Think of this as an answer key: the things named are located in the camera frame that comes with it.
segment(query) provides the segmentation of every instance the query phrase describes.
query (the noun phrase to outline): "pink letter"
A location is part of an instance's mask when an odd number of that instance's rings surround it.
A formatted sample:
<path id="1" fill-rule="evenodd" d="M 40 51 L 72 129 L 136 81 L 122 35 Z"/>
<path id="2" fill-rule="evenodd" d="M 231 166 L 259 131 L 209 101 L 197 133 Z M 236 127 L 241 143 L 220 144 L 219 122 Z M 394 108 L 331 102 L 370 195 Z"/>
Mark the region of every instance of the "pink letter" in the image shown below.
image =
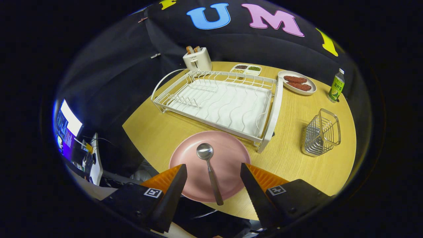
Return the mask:
<path id="1" fill-rule="evenodd" d="M 294 20 L 295 17 L 289 13 L 278 10 L 274 15 L 272 15 L 262 7 L 255 4 L 241 4 L 241 6 L 250 11 L 251 18 L 253 19 L 253 22 L 250 23 L 251 27 L 267 28 L 268 26 L 263 23 L 262 19 L 264 19 L 273 27 L 273 29 L 277 30 L 283 22 L 284 27 L 282 30 L 289 34 L 304 37 L 304 34 L 299 30 L 298 25 Z"/>

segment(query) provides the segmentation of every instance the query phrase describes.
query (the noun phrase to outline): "wire utensil holder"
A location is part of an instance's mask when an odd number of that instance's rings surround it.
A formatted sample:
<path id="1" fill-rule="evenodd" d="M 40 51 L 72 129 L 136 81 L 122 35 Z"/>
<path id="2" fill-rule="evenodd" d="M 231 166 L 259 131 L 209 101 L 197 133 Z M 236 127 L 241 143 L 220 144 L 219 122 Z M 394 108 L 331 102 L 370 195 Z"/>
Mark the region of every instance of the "wire utensil holder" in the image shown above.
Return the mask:
<path id="1" fill-rule="evenodd" d="M 338 117 L 326 109 L 319 113 L 304 129 L 302 152 L 310 156 L 322 155 L 341 143 Z"/>
<path id="2" fill-rule="evenodd" d="M 189 71 L 159 96 L 151 95 L 162 112 L 172 111 L 246 138 L 261 153 L 275 130 L 282 103 L 279 80 L 221 71 Z"/>

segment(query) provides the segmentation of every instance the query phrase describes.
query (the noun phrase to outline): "toaster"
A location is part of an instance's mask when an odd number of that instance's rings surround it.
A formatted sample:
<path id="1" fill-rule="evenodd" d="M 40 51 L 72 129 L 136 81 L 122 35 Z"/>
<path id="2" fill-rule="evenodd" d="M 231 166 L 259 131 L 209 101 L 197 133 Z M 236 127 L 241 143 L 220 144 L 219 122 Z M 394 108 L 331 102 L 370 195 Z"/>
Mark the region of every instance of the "toaster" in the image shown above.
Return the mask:
<path id="1" fill-rule="evenodd" d="M 212 61 L 210 60 L 209 52 L 207 48 L 200 48 L 198 52 L 188 54 L 186 53 L 183 57 L 187 69 L 209 71 L 212 69 Z"/>

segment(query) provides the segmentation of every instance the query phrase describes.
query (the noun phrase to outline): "seeds in tray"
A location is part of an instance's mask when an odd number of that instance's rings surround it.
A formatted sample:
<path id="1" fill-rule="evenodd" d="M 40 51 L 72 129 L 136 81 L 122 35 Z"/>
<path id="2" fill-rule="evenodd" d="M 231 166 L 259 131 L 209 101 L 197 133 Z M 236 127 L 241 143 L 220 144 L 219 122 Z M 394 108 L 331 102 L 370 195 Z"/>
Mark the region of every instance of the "seeds in tray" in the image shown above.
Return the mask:
<path id="1" fill-rule="evenodd" d="M 244 72 L 244 70 L 233 69 L 231 72 L 232 72 L 232 73 L 243 73 L 243 72 Z"/>
<path id="2" fill-rule="evenodd" d="M 255 71 L 260 71 L 261 69 L 259 67 L 255 67 L 255 66 L 251 66 L 250 68 L 248 68 L 249 70 L 255 70 Z"/>
<path id="3" fill-rule="evenodd" d="M 246 69 L 247 67 L 247 65 L 238 65 L 235 69 Z"/>

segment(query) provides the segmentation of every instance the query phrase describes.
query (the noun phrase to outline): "computer monitor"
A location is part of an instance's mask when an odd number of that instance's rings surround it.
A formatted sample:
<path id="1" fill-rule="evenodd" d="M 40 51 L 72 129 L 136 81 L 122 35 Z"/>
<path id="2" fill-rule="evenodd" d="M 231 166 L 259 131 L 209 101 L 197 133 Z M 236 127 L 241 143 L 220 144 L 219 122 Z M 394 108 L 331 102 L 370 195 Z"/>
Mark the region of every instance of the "computer monitor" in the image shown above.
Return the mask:
<path id="1" fill-rule="evenodd" d="M 72 160 L 75 138 L 79 136 L 81 127 L 82 123 L 72 113 L 66 100 L 63 100 L 56 117 L 55 132 L 59 151 L 69 161 Z"/>

